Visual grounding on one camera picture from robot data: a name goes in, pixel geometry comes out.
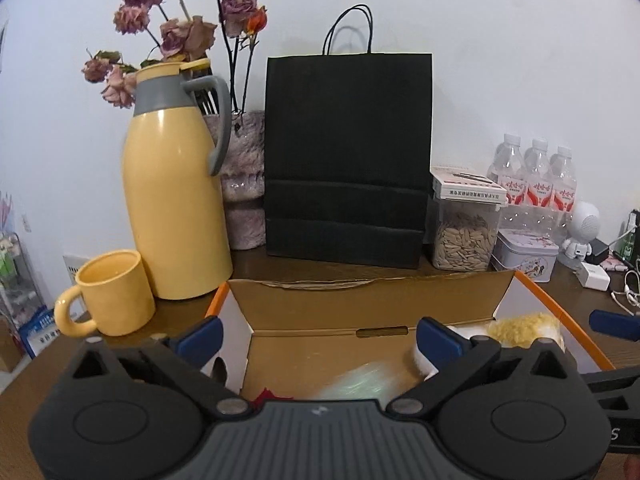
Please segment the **yellow mug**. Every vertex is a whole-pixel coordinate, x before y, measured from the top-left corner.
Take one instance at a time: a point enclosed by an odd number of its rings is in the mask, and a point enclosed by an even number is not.
[[[145,326],[156,312],[137,251],[101,254],[78,269],[76,283],[60,295],[54,308],[56,325],[65,335],[85,337],[95,330],[111,336],[130,334]],[[91,319],[76,323],[69,317],[69,308],[80,295]]]

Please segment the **textured stone vase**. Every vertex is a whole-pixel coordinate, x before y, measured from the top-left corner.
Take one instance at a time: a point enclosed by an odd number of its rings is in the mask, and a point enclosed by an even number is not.
[[[219,117],[204,117],[214,142],[218,142]],[[220,170],[226,232],[233,250],[253,249],[265,243],[264,111],[236,115],[231,140]]]

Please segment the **container lid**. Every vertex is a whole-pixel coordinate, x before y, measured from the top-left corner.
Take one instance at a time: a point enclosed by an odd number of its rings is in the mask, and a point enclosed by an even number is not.
[[[520,136],[513,134],[504,134],[504,143],[505,144],[515,144],[516,146],[520,145]]]
[[[549,147],[549,142],[548,140],[545,140],[545,139],[533,139],[531,141],[531,145],[535,150],[546,152],[546,150],[548,150],[548,147]]]
[[[507,190],[487,177],[460,168],[431,168],[433,191],[441,200],[484,204],[507,203]]]
[[[571,158],[571,148],[566,148],[564,146],[558,146],[558,155],[564,156],[566,158]]]
[[[516,229],[500,229],[498,238],[512,253],[535,256],[557,256],[559,247],[552,240],[536,233]]]

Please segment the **yellow thermos jug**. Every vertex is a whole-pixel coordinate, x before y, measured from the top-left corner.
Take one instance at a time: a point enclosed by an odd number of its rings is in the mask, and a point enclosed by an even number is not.
[[[233,271],[218,173],[231,133],[222,78],[191,78],[209,59],[159,63],[136,73],[136,107],[122,155],[122,179],[136,248],[153,294],[183,300],[217,288]],[[218,94],[218,145],[193,92]]]

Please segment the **green leaf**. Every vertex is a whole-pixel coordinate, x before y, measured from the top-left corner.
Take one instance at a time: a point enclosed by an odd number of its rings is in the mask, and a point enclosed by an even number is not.
[[[140,63],[140,68],[156,65],[158,63],[162,63],[162,61],[160,61],[159,59],[145,59],[142,63]]]
[[[134,66],[128,65],[126,63],[118,63],[118,66],[122,70],[123,74],[131,74],[132,72],[137,72],[138,69]]]
[[[112,63],[117,63],[120,61],[122,54],[119,53],[118,51],[99,50],[98,54],[96,54],[95,57],[101,57],[103,59],[108,59]]]

